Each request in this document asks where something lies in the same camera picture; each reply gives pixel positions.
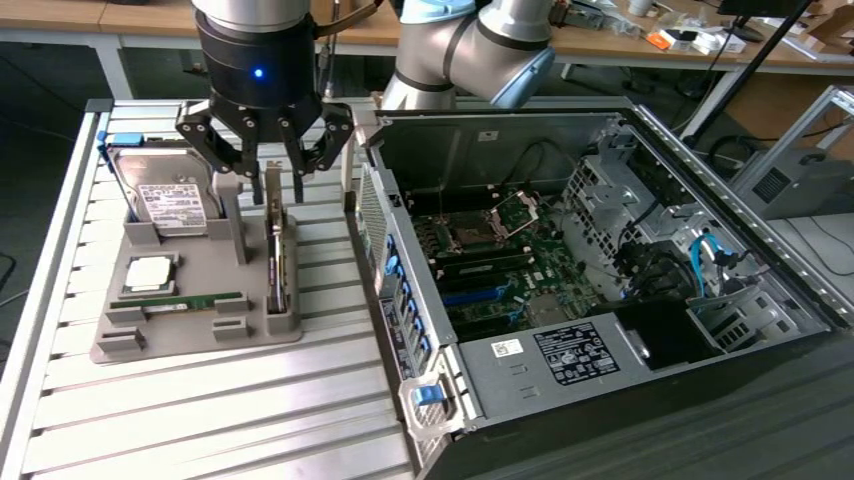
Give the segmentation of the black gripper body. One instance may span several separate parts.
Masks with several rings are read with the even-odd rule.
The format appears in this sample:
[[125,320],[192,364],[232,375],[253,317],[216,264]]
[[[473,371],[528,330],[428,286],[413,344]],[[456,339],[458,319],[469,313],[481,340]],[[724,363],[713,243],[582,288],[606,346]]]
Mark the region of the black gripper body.
[[280,121],[302,134],[320,116],[314,91],[314,22],[304,15],[289,28],[241,32],[194,14],[210,83],[209,108],[238,136],[282,141]]

